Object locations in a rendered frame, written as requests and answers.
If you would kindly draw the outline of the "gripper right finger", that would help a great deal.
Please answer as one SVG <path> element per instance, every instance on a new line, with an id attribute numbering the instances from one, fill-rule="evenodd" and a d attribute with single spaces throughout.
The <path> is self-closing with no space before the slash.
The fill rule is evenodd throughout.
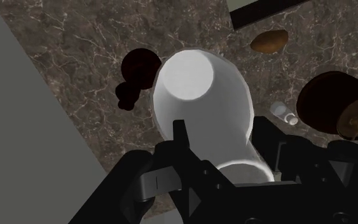
<path id="1" fill-rule="evenodd" d="M 281 224 L 358 224 L 358 144 L 323 148 L 264 116 L 254 118 L 251 143 L 282 181 L 295 183 L 279 201 Z"/>

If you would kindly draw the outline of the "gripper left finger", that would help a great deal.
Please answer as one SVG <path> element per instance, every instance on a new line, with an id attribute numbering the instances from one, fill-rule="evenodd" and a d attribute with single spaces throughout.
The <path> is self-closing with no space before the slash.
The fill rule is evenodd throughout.
<path id="1" fill-rule="evenodd" d="M 183 224 L 238 224 L 235 186 L 189 148 L 184 121 L 153 153 L 124 154 L 69 224 L 140 224 L 156 196 L 168 193 Z"/>

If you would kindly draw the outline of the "white cup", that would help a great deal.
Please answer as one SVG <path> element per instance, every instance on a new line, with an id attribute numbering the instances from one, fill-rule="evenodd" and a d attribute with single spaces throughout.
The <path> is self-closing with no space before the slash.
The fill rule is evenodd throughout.
<path id="1" fill-rule="evenodd" d="M 173 138 L 172 122 L 184 120 L 192 152 L 211 162 L 232 183 L 275 180 L 250 142 L 251 93 L 229 60 L 202 49 L 173 54 L 158 72 L 152 106 L 165 140 Z"/>

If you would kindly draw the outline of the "small clear bottle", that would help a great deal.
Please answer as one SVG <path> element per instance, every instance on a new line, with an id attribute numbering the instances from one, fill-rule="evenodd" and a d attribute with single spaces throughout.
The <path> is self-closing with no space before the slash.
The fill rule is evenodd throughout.
<path id="1" fill-rule="evenodd" d="M 270 106 L 270 112 L 289 125 L 296 125 L 299 121 L 296 115 L 280 101 L 276 101 Z"/>

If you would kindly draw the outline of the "dark brown bowl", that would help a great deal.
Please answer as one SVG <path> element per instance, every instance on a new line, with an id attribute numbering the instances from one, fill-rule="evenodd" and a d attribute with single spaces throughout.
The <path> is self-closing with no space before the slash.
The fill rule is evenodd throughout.
<path id="1" fill-rule="evenodd" d="M 337 135 L 337 122 L 344 109 L 358 100 L 358 79 L 341 71 L 328 71 L 312 78 L 299 93 L 296 112 L 309 127 Z"/>

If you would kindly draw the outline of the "dark red round-lobed object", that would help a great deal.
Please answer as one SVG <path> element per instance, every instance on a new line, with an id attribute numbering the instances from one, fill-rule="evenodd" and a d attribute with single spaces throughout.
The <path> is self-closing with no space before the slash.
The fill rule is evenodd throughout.
<path id="1" fill-rule="evenodd" d="M 146 48 L 136 48 L 125 55 L 121 62 L 124 82 L 115 88 L 120 109 L 133 110 L 140 92 L 153 86 L 161 64 L 159 56 Z"/>

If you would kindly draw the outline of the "brown potato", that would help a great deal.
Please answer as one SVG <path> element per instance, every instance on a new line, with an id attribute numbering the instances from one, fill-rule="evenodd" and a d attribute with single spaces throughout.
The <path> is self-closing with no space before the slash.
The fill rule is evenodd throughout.
<path id="1" fill-rule="evenodd" d="M 250 47 L 259 53 L 275 53 L 285 47 L 288 41 L 289 33 L 286 30 L 271 30 L 257 35 Z"/>

